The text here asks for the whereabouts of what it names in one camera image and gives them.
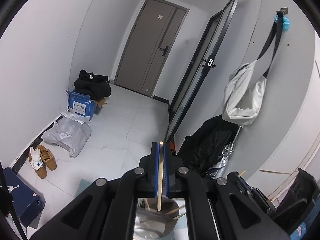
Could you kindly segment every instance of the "white tile floor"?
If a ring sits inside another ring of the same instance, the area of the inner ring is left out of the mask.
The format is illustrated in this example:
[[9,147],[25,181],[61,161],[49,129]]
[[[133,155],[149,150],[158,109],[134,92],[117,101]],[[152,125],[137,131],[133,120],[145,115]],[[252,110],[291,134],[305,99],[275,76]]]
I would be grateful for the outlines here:
[[[119,178],[150,154],[153,141],[164,139],[167,104],[115,85],[111,90],[109,104],[91,119],[92,134],[78,157],[70,158],[62,147],[43,142],[55,156],[57,169],[47,169],[48,176],[40,179],[26,161],[19,171],[18,176],[46,201],[38,228],[74,199],[81,179]],[[29,227],[27,236],[35,231]]]

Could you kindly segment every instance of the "cardboard box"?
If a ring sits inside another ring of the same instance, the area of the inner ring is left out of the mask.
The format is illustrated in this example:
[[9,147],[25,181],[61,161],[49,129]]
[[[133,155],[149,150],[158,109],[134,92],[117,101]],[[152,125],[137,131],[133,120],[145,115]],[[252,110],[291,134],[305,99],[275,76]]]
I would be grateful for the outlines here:
[[69,109],[73,109],[76,114],[82,115],[90,121],[96,111],[97,103],[91,100],[88,95],[75,91],[67,91],[67,93]]
[[13,206],[21,224],[28,227],[41,213],[44,202],[40,196],[26,186],[10,167],[3,170],[7,186],[13,197]]

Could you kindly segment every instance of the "shoe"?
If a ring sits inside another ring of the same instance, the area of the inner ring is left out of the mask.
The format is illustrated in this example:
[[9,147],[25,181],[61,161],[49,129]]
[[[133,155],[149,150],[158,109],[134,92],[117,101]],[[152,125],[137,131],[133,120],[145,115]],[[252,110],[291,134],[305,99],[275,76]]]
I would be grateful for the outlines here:
[[[32,161],[32,158],[31,158],[31,153],[29,152],[29,162]],[[45,170],[45,166],[39,168],[38,170],[35,170],[33,169],[36,174],[41,178],[41,179],[44,179],[46,176],[47,176],[47,171]]]
[[55,170],[57,168],[57,164],[53,154],[41,144],[39,144],[37,148],[40,149],[40,157],[48,169],[50,171]]

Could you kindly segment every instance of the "black coat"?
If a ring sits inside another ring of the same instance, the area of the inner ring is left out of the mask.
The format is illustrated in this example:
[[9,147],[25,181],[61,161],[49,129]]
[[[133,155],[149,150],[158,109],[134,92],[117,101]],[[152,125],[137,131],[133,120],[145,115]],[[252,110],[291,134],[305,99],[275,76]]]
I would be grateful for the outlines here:
[[107,81],[108,76],[94,75],[81,70],[74,86],[77,93],[89,95],[91,100],[99,101],[111,95],[111,87]]
[[224,146],[233,141],[238,125],[215,116],[191,136],[186,136],[177,154],[183,165],[205,177],[206,171],[218,162]]

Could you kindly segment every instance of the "blue shower cap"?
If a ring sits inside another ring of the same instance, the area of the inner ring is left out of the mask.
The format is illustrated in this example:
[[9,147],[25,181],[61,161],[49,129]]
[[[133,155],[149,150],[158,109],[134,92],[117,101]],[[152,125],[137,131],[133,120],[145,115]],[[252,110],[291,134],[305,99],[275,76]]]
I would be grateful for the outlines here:
[[[278,22],[278,19],[279,19],[279,17],[278,17],[278,15],[276,14],[276,15],[275,15],[275,22],[276,22],[276,23]],[[284,31],[287,31],[287,30],[289,30],[289,28],[290,28],[290,20],[289,20],[286,16],[284,16],[284,17],[283,17],[283,20],[282,20],[282,29],[283,29]]]

